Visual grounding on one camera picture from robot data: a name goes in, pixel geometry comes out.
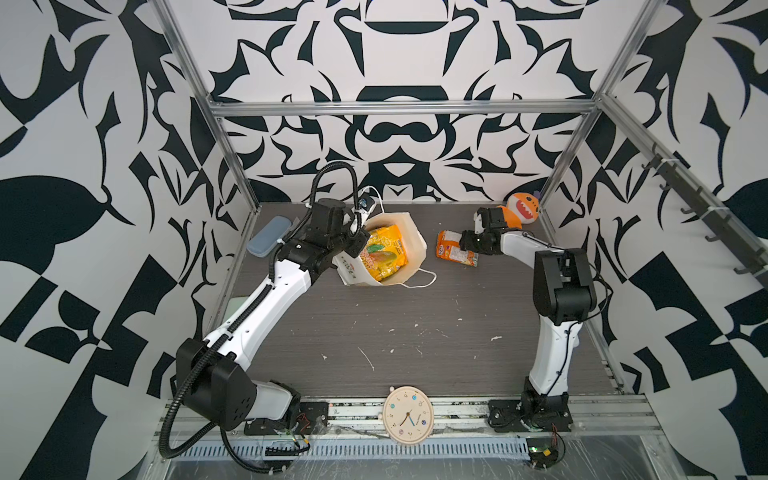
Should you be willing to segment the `white green paper bag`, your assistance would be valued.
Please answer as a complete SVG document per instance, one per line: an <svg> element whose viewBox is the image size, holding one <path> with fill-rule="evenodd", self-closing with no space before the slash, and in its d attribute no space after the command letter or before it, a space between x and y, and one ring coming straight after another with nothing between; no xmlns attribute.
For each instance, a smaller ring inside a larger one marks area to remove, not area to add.
<svg viewBox="0 0 768 480"><path fill-rule="evenodd" d="M342 282L346 286L402 286L408 289L430 287L437 274L422 267L427 243L408 212L385 211L379 191L364 187L372 193L374 205L381 211L364 224L370 237L357 257L342 252L334 257Z"/></svg>

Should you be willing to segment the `orange snack packet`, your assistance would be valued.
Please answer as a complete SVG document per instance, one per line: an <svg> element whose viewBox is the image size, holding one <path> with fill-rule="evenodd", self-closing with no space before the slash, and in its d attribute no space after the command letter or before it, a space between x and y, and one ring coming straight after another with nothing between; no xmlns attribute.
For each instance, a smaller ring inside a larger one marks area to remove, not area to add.
<svg viewBox="0 0 768 480"><path fill-rule="evenodd" d="M461 237L462 235L458 232L450 230L440 231L437 236L436 256L439 259L453 263L477 267L479 255L463 250L459 245Z"/></svg>

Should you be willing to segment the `yellow snack packet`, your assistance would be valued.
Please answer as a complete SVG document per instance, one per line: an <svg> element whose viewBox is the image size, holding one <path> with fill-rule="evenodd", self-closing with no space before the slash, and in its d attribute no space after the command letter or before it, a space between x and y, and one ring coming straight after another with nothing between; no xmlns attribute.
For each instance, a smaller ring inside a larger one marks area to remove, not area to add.
<svg viewBox="0 0 768 480"><path fill-rule="evenodd" d="M369 275L382 282L408 264L403 236L397 225L370 231L369 241L359 258Z"/></svg>

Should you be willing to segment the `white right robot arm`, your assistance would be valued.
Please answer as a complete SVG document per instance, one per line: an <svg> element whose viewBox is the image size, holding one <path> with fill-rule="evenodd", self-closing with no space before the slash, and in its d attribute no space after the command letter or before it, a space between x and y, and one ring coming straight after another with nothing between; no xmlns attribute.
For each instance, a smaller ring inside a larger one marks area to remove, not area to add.
<svg viewBox="0 0 768 480"><path fill-rule="evenodd" d="M533 270L532 300L540 318L533 366L521 395L520 416L566 412L568 372L579 333L597 306L594 276L584 250L562 248L518 230L461 234L460 247L512 257Z"/></svg>

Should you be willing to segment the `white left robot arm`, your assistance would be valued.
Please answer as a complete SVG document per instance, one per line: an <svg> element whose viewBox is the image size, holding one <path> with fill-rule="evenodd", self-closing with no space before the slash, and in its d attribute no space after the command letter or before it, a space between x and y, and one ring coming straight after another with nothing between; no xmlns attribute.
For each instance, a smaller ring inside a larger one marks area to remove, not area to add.
<svg viewBox="0 0 768 480"><path fill-rule="evenodd" d="M362 252L369 238L364 223L374 207L350 164L331 162L317 172L307 212L278 240L264 280L218 328L178 348L178 386L158 439L163 458L181 456L212 430L226 437L249 420L282 432L295 429L300 394L279 382L255 381L248 370L277 322L334 259Z"/></svg>

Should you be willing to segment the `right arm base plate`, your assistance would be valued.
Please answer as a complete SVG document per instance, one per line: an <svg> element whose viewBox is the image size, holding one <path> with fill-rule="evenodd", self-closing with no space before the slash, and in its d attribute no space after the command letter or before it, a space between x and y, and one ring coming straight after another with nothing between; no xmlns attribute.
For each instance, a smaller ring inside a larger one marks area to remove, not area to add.
<svg viewBox="0 0 768 480"><path fill-rule="evenodd" d="M520 400L491 400L488 425L497 433L569 432L573 423L569 395L539 396L525 393Z"/></svg>

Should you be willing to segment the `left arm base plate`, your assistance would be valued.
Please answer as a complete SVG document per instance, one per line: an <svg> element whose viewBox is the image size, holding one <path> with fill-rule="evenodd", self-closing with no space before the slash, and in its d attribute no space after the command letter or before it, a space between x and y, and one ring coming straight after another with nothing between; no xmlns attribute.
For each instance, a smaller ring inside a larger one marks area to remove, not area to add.
<svg viewBox="0 0 768 480"><path fill-rule="evenodd" d="M247 436L310 435L328 425L329 403L325 401L301 401L290 406L279 420L255 419L245 423Z"/></svg>

